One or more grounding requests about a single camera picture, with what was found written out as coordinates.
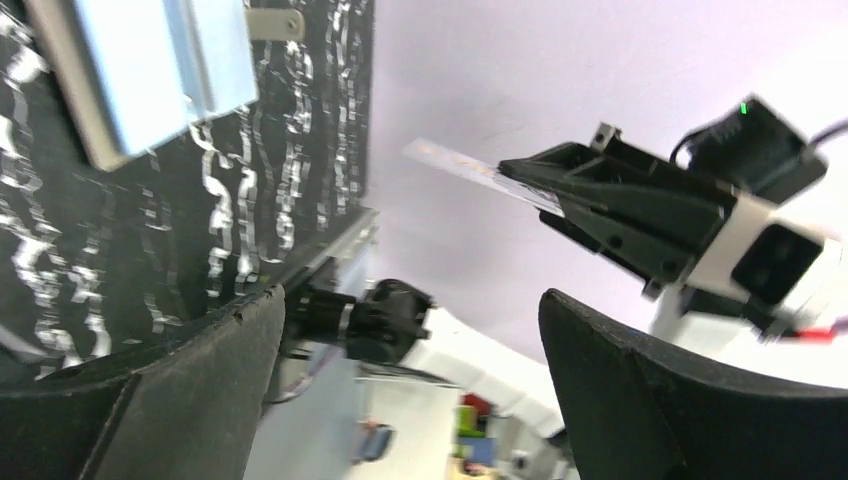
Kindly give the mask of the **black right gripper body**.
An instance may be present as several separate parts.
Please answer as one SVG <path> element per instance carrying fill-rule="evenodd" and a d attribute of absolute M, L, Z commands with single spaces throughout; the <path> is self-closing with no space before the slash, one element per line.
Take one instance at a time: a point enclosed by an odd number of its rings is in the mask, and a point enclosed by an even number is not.
<path fill-rule="evenodd" d="M 622 181 L 594 228 L 599 252 L 655 295 L 681 283 L 733 299 L 784 298 L 824 260 L 825 237 L 781 215 L 781 204 L 821 180 L 827 163 L 764 99 L 684 135 L 660 159 L 601 124 L 590 144 Z"/>

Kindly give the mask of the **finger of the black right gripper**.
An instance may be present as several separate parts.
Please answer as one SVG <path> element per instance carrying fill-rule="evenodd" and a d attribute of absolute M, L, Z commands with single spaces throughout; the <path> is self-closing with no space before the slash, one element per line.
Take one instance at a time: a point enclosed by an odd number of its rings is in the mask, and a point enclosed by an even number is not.
<path fill-rule="evenodd" d="M 717 229 L 737 204 L 734 194 L 650 154 L 619 159 L 573 142 L 502 160 L 498 171 L 645 229 Z"/>
<path fill-rule="evenodd" d="M 686 278 L 723 225 L 723 204 L 701 198 L 615 201 L 605 211 L 571 202 L 537 210 L 562 235 L 657 285 Z"/>

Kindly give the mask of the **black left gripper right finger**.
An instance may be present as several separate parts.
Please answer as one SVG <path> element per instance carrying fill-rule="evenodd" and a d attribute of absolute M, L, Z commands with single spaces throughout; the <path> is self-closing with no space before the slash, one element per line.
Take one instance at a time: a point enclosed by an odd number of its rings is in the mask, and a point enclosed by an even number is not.
<path fill-rule="evenodd" d="M 739 369 L 550 289 L 539 331 L 584 479 L 843 479 L 847 393 Z"/>

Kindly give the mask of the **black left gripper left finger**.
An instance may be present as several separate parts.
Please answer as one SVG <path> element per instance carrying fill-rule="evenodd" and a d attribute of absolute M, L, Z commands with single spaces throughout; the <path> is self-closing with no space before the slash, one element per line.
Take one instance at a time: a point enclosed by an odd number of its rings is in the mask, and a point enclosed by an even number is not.
<path fill-rule="evenodd" d="M 285 293 L 173 337 L 1 389 L 5 479 L 239 479 L 278 354 Z"/>

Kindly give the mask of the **white patterned credit card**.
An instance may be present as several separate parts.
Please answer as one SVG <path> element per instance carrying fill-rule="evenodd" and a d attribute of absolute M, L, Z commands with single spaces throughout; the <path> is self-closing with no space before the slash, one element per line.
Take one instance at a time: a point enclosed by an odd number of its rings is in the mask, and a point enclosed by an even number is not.
<path fill-rule="evenodd" d="M 426 139 L 416 139 L 411 142 L 403 149 L 403 154 L 414 161 L 519 199 L 537 209 L 563 217 L 559 201 L 553 194 L 512 180 L 500 173 L 494 165 L 450 150 Z"/>

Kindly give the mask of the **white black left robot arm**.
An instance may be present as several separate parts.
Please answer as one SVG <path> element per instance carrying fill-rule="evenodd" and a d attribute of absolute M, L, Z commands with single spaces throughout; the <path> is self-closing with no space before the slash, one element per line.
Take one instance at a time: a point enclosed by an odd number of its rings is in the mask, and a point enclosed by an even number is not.
<path fill-rule="evenodd" d="M 431 298 L 281 286 L 157 344 L 1 391 L 5 479 L 239 479 L 283 330 L 396 360 L 432 337 Z M 740 370 L 551 289 L 539 327 L 584 479 L 843 479 L 847 393 Z"/>

